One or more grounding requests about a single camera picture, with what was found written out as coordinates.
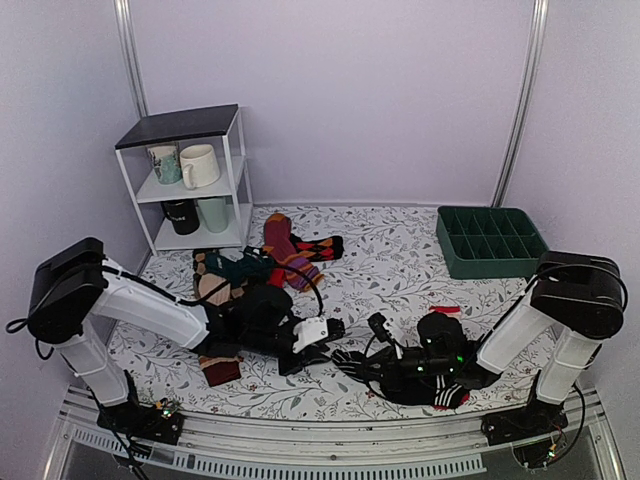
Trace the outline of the black white striped sock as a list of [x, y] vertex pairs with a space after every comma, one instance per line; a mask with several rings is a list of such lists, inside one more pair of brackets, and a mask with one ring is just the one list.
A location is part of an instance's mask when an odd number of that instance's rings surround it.
[[359, 351], [334, 350], [331, 360], [347, 377], [359, 383], [371, 380], [371, 371], [367, 357]]

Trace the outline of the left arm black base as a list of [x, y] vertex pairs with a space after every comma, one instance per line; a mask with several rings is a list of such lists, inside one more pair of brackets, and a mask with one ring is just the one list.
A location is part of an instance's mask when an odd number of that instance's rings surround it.
[[128, 395], [124, 403], [99, 406], [97, 425], [128, 438], [140, 438], [176, 446], [182, 433], [184, 416], [176, 402], [163, 398], [152, 406], [140, 403], [133, 378], [124, 371]]

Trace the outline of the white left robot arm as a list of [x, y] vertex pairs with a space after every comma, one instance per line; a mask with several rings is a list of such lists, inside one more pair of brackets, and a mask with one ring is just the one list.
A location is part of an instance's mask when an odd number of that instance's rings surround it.
[[291, 297], [272, 285], [254, 286], [221, 306], [176, 297], [124, 270], [105, 255], [100, 240], [87, 237], [38, 266], [26, 328], [60, 353], [128, 434], [141, 433], [149, 415], [96, 337], [93, 317], [129, 323], [199, 356], [251, 351], [275, 357], [283, 375], [327, 361], [328, 343], [345, 333], [338, 319], [295, 316]]

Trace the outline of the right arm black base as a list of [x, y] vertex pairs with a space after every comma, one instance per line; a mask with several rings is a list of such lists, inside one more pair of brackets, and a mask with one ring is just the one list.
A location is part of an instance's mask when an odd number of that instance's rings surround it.
[[532, 390], [524, 406], [483, 416], [481, 432], [490, 446], [526, 440], [515, 446], [512, 453], [520, 466], [537, 470], [564, 456], [568, 446], [564, 433], [567, 426], [564, 403], [543, 402]]

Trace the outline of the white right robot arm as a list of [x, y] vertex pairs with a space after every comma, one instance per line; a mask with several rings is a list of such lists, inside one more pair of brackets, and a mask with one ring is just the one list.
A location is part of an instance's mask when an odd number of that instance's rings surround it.
[[392, 402], [452, 408], [455, 394], [491, 386], [545, 330], [559, 328], [555, 350], [531, 388], [533, 401], [517, 415], [521, 432], [537, 436], [554, 422], [555, 406], [602, 344], [621, 330], [628, 299], [613, 260], [548, 251], [516, 302], [478, 340], [467, 339], [457, 319], [431, 312], [418, 323], [420, 346], [404, 347], [384, 317], [373, 315], [370, 327], [386, 346], [364, 356], [356, 375], [366, 384], [378, 383]]

